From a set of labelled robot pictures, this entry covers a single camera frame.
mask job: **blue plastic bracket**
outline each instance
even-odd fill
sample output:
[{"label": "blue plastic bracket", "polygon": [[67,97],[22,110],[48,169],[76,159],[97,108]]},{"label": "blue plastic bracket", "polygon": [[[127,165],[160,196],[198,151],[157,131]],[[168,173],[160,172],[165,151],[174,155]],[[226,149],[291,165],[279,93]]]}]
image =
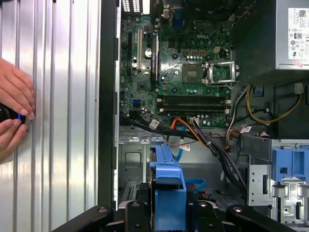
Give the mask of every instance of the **blue plastic bracket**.
[{"label": "blue plastic bracket", "polygon": [[166,144],[154,145],[152,150],[156,161],[150,167],[155,169],[156,183],[179,187],[155,190],[155,230],[185,231],[187,189],[182,168]]},{"label": "blue plastic bracket", "polygon": [[274,149],[272,156],[272,179],[281,181],[285,177],[296,177],[309,181],[308,149]]}]

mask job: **fingernail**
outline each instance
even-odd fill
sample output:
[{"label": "fingernail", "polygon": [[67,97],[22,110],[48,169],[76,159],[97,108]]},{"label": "fingernail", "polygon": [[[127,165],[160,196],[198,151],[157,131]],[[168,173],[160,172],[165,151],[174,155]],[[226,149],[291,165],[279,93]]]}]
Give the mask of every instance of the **fingernail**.
[{"label": "fingernail", "polygon": [[20,126],[20,130],[21,130],[22,132],[26,132],[27,129],[28,129],[28,126],[27,126],[26,124],[23,124],[23,125]]},{"label": "fingernail", "polygon": [[5,123],[5,125],[6,125],[7,127],[10,127],[10,126],[13,125],[13,120],[8,119],[8,120],[6,120],[4,123]]},{"label": "fingernail", "polygon": [[15,119],[14,120],[14,126],[19,126],[21,124],[21,120]]},{"label": "fingernail", "polygon": [[25,110],[25,109],[22,109],[22,110],[20,111],[20,114],[23,115],[23,116],[26,116],[26,115],[28,114],[28,111]]},{"label": "fingernail", "polygon": [[31,113],[27,118],[29,118],[30,120],[35,119],[34,113]]}]

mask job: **yellow wire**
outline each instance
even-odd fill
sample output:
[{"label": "yellow wire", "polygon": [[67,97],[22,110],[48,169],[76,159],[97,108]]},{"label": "yellow wire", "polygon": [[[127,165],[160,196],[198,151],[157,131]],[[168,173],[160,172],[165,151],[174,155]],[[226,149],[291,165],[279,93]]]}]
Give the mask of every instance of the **yellow wire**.
[{"label": "yellow wire", "polygon": [[250,116],[257,122],[260,122],[260,123],[264,123],[264,124],[267,124],[267,123],[273,123],[273,122],[278,122],[279,120],[283,119],[284,117],[286,117],[287,115],[289,115],[298,105],[299,103],[301,102],[301,98],[302,98],[302,95],[300,95],[300,98],[298,100],[298,102],[296,103],[296,105],[290,109],[288,112],[284,113],[283,115],[279,116],[278,118],[276,119],[273,119],[273,120],[262,120],[262,119],[259,119],[257,117],[255,117],[252,112],[251,112],[251,108],[250,108],[250,92],[251,92],[251,89],[252,89],[252,86],[250,86],[247,90],[247,94],[246,94],[246,103],[247,103],[247,109],[248,109],[248,112],[250,114]]}]

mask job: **finger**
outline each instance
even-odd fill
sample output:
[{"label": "finger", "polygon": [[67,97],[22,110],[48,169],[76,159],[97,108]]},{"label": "finger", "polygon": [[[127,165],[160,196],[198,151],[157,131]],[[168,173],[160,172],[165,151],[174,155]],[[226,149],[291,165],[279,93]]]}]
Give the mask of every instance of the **finger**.
[{"label": "finger", "polygon": [[5,152],[8,155],[12,154],[13,151],[17,148],[17,146],[21,143],[21,141],[23,140],[23,138],[25,137],[27,133],[27,129],[28,127],[26,124],[23,124],[18,128],[18,130],[16,131],[16,133],[10,140],[8,146],[6,147]]},{"label": "finger", "polygon": [[3,79],[1,80],[1,86],[0,88],[7,92],[13,99],[21,104],[23,108],[28,112],[27,117],[29,119],[34,119],[34,114],[32,111],[32,108],[27,101],[26,97],[23,95],[23,93],[17,89],[15,86],[13,86],[8,80]]},{"label": "finger", "polygon": [[19,69],[13,69],[12,73],[17,76],[30,90],[30,92],[34,95],[34,87],[30,77],[23,71]]},{"label": "finger", "polygon": [[8,119],[0,123],[0,136],[3,135],[13,125],[13,120]]},{"label": "finger", "polygon": [[23,93],[23,95],[26,97],[30,105],[34,104],[34,99],[30,92],[30,89],[25,85],[24,82],[22,82],[15,75],[7,76],[7,80]]},{"label": "finger", "polygon": [[25,108],[19,104],[17,101],[15,101],[14,98],[12,98],[7,92],[2,90],[0,88],[0,102],[7,107],[11,108],[15,112],[19,113],[20,115],[26,116],[28,114],[28,111],[25,110]]},{"label": "finger", "polygon": [[20,124],[21,121],[19,119],[14,119],[13,125],[4,134],[0,136],[0,151],[6,149],[7,145],[14,136],[14,133],[16,132]]}]

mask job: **hand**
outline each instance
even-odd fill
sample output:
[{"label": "hand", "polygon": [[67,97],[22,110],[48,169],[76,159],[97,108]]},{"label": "hand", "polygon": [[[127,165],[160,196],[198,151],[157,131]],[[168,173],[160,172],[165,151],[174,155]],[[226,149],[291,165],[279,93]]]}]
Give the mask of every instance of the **hand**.
[{"label": "hand", "polygon": [[0,123],[0,164],[17,148],[27,132],[27,125],[19,119],[8,119]]},{"label": "hand", "polygon": [[34,88],[29,76],[0,59],[0,102],[26,118],[34,119]]}]

